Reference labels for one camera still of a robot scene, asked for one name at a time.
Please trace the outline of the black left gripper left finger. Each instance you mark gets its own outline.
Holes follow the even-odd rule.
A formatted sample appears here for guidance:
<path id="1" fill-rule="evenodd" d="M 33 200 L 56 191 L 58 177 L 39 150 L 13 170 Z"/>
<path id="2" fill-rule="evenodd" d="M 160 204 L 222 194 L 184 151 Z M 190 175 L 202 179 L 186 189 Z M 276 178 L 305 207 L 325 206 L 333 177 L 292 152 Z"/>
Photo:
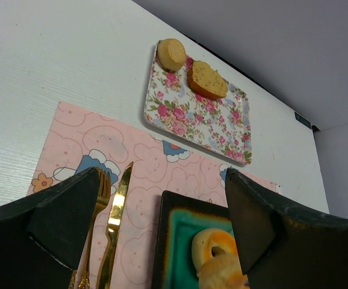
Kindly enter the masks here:
<path id="1" fill-rule="evenodd" d="M 67 288 L 99 190 L 92 167 L 0 206 L 0 288 Z"/>

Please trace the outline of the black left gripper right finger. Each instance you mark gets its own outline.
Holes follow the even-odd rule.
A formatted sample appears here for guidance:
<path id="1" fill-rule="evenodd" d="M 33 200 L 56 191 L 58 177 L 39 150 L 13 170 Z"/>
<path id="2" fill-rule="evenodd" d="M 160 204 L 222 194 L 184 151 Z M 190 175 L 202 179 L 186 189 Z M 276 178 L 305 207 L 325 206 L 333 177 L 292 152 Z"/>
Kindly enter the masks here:
<path id="1" fill-rule="evenodd" d="M 299 204 L 232 168 L 225 193 L 251 288 L 348 288 L 348 219 Z"/>

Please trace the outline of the small golden bun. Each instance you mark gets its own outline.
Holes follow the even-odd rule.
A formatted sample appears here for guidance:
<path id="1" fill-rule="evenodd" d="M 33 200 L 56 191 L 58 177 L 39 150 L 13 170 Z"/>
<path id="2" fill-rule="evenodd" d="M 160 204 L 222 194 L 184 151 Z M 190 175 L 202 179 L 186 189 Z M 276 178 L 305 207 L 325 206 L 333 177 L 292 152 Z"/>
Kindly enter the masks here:
<path id="1" fill-rule="evenodd" d="M 197 274 L 200 289 L 245 288 L 247 277 L 242 273 L 237 255 L 225 253 L 209 259 Z"/>

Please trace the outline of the orange ring doughnut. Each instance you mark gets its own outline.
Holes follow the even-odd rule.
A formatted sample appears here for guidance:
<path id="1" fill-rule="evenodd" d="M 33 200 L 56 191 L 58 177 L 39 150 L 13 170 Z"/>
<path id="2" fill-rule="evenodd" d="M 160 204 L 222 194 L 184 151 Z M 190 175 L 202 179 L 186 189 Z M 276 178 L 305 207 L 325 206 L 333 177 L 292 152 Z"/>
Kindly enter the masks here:
<path id="1" fill-rule="evenodd" d="M 198 232 L 191 244 L 191 258 L 198 278 L 220 269 L 242 275 L 235 239 L 222 229 L 208 228 Z"/>

